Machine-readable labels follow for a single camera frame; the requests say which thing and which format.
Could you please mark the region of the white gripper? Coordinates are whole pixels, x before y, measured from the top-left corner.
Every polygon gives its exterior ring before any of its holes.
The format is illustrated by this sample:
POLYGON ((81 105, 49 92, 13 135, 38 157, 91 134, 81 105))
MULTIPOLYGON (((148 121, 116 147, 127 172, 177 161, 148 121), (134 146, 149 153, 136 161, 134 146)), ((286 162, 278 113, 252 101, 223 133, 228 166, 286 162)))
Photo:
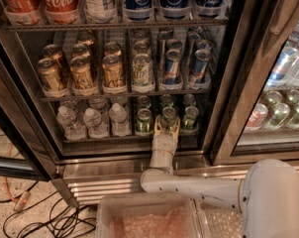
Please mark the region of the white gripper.
POLYGON ((152 169, 159 169, 166 173, 173 173, 173 157, 177 149, 178 136, 180 131, 180 118, 177 117, 171 128, 171 134, 161 134, 163 132, 160 123, 160 116, 155 117, 153 127, 153 140, 151 158, 149 166, 152 169))

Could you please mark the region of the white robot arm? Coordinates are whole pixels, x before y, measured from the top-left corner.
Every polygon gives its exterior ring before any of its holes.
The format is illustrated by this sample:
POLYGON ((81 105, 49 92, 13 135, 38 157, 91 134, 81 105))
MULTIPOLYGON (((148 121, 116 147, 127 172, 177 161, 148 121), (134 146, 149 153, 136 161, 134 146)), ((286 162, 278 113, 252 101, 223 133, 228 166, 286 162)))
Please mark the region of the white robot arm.
POLYGON ((299 173, 285 162, 268 159, 251 166, 244 178, 177 176, 172 161, 180 121, 153 125, 149 169, 141 176, 146 192, 173 192, 228 208, 243 216, 244 238, 299 238, 299 173))

